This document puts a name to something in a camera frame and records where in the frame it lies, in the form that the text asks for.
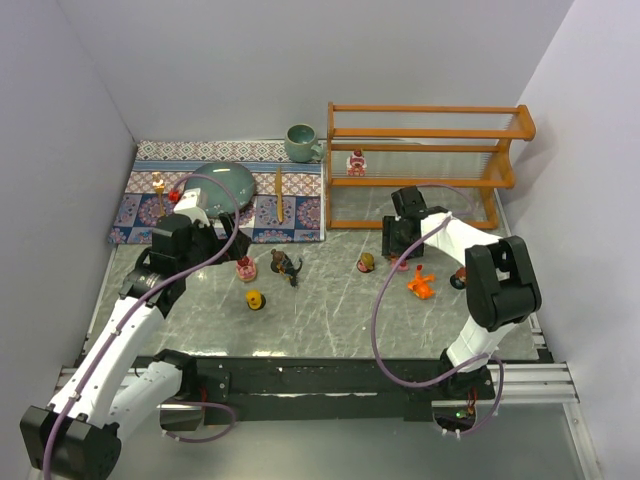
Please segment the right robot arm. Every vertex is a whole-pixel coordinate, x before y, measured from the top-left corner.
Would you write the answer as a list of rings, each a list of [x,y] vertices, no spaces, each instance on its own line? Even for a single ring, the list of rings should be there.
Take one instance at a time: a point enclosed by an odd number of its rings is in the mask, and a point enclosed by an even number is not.
[[[423,254],[429,246],[454,259],[464,270],[469,317],[441,355],[441,374],[422,382],[395,376],[384,364],[376,338],[380,303],[399,269],[394,265],[372,311],[371,345],[375,361],[387,378],[405,388],[450,383],[466,390],[485,371],[502,339],[542,305],[526,242],[519,236],[486,233],[441,206],[429,207],[417,186],[393,192],[391,200],[395,214],[383,219],[382,253],[398,254],[402,262],[414,253]]]

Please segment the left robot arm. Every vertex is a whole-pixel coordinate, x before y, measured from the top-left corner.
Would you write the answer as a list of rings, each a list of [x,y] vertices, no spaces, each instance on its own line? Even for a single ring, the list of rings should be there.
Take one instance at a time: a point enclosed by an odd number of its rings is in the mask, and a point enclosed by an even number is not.
[[[46,479],[105,479],[124,440],[166,401],[203,406],[196,361],[165,350],[124,387],[139,350],[168,317],[198,270],[243,258],[250,244],[237,215],[220,217],[219,238],[202,210],[161,218],[118,292],[111,316],[80,366],[44,408],[31,406],[20,421],[32,466]]]

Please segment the pink bear strawberry cake toy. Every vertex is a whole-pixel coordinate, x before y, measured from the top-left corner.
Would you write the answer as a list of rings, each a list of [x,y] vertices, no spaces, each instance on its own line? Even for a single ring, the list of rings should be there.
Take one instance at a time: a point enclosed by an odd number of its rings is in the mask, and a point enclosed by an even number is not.
[[[366,175],[367,162],[362,149],[354,150],[346,160],[346,173],[352,177]]]

